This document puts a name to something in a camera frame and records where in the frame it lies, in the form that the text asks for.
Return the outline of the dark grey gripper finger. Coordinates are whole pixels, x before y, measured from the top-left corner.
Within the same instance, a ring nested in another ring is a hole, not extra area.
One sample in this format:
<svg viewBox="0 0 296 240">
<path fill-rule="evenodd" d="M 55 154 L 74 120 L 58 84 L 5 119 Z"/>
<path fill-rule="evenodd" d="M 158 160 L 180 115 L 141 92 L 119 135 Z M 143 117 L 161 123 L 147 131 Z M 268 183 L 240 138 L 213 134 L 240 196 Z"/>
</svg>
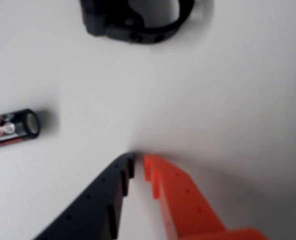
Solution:
<svg viewBox="0 0 296 240">
<path fill-rule="evenodd" d="M 135 154 L 120 155 L 36 239 L 117 239 L 134 169 Z"/>
</svg>

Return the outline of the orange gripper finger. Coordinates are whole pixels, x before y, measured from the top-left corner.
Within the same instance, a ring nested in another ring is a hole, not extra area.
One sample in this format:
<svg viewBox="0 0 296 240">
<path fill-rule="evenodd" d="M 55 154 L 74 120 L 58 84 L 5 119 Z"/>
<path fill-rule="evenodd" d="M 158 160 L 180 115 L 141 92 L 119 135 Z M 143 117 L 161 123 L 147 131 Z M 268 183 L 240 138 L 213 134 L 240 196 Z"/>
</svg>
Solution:
<svg viewBox="0 0 296 240">
<path fill-rule="evenodd" d="M 158 200 L 170 240 L 264 240 L 252 228 L 228 230 L 203 197 L 192 178 L 157 155 L 142 158 L 145 180 Z"/>
</svg>

